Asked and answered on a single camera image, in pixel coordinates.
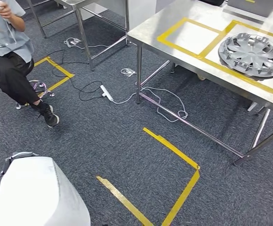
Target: table top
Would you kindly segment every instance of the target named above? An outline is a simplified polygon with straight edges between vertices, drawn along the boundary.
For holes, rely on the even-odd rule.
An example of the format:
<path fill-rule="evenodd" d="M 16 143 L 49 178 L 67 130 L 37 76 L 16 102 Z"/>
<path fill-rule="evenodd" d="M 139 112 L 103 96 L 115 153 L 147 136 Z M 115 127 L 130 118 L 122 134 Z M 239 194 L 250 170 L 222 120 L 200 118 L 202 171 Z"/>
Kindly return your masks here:
<path fill-rule="evenodd" d="M 273 12 L 268 18 L 250 18 L 229 10 L 225 4 L 176 0 L 127 35 L 135 44 L 273 110 L 273 78 L 254 80 L 222 65 L 218 55 L 222 41 L 243 32 L 273 42 Z"/>

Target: laptop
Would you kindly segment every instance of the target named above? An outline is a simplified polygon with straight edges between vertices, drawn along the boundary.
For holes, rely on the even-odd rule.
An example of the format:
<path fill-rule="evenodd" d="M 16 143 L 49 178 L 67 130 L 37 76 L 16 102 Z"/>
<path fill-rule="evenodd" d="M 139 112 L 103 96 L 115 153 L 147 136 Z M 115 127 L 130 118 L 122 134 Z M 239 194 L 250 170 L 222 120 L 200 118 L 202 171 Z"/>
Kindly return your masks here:
<path fill-rule="evenodd" d="M 228 6 L 268 17 L 273 11 L 273 0 L 228 0 Z"/>

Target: table leg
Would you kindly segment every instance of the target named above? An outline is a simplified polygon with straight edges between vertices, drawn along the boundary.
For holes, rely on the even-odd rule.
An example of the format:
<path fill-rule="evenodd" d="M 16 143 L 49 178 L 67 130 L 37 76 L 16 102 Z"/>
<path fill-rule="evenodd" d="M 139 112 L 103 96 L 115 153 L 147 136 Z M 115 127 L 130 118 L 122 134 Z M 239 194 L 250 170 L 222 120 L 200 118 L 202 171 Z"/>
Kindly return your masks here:
<path fill-rule="evenodd" d="M 94 64 L 93 64 L 93 60 L 91 59 L 91 55 L 91 52 L 89 50 L 87 38 L 85 37 L 85 33 L 84 33 L 84 29 L 83 28 L 83 24 L 82 24 L 82 16 L 81 15 L 80 9 L 76 8 L 75 10 L 75 12 L 75 16 L 77 17 L 77 21 L 78 21 L 78 26 L 79 27 L 80 33 L 82 37 L 82 42 L 85 48 L 85 52 L 87 54 L 87 57 L 88 58 L 89 61 L 89 65 L 91 67 L 91 70 L 94 71 Z"/>
<path fill-rule="evenodd" d="M 125 1 L 125 28 L 126 28 L 126 45 L 129 45 L 130 42 L 127 40 L 127 33 L 130 31 L 129 24 L 129 0 Z"/>
<path fill-rule="evenodd" d="M 244 157 L 243 158 L 240 158 L 237 161 L 235 161 L 234 164 L 234 165 L 240 165 L 244 161 L 246 161 L 249 158 L 250 158 L 251 156 L 253 156 L 253 154 L 256 153 L 257 151 L 259 151 L 259 149 L 266 147 L 267 145 L 268 145 L 271 141 L 273 141 L 273 134 L 270 135 L 269 137 L 262 141 L 261 143 L 259 143 L 259 145 L 252 148 L 251 150 L 250 150 L 249 152 L 247 152 L 247 154 L 244 155 Z"/>
<path fill-rule="evenodd" d="M 171 65 L 171 74 L 175 73 L 175 63 L 172 63 Z"/>
<path fill-rule="evenodd" d="M 141 75 L 142 75 L 142 46 L 137 46 L 137 60 L 137 104 L 140 103 L 140 92 L 141 91 Z"/>
<path fill-rule="evenodd" d="M 34 7 L 32 5 L 32 3 L 31 2 L 31 0 L 26 0 L 29 4 L 29 6 L 30 7 L 32 13 L 33 14 L 34 18 L 36 20 L 36 23 L 38 24 L 38 26 L 40 29 L 40 32 L 42 34 L 42 36 L 44 38 L 47 38 L 47 36 L 45 35 L 44 29 L 42 28 L 42 24 L 39 22 L 39 19 L 38 18 L 38 16 L 36 15 L 36 13 L 34 10 Z"/>
<path fill-rule="evenodd" d="M 271 112 L 271 109 L 267 109 L 266 112 L 264 114 L 263 118 L 262 119 L 261 123 L 259 124 L 258 130 L 255 134 L 254 139 L 253 140 L 252 144 L 250 147 L 250 150 L 252 150 L 253 148 L 256 147 L 259 141 L 259 138 L 260 137 L 262 131 L 263 130 L 264 126 L 266 123 L 267 118 L 268 118 L 269 113 Z"/>

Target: white robot body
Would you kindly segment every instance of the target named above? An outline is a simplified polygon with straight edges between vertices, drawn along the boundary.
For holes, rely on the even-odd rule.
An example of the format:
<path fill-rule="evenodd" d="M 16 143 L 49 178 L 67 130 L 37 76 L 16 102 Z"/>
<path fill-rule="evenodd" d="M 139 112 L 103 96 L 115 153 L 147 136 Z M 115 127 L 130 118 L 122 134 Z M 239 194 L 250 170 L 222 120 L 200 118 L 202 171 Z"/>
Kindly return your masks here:
<path fill-rule="evenodd" d="M 53 159 L 14 160 L 0 182 L 0 226 L 91 226 L 76 189 Z"/>

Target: black pants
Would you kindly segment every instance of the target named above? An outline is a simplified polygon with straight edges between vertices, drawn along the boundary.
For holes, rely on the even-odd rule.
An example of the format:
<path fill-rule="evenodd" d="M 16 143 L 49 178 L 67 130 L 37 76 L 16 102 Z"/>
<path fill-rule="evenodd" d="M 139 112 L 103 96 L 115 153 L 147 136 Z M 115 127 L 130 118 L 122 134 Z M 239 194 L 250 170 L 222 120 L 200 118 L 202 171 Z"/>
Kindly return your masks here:
<path fill-rule="evenodd" d="M 0 89 L 20 105 L 39 100 L 26 79 L 29 65 L 14 52 L 0 56 Z"/>

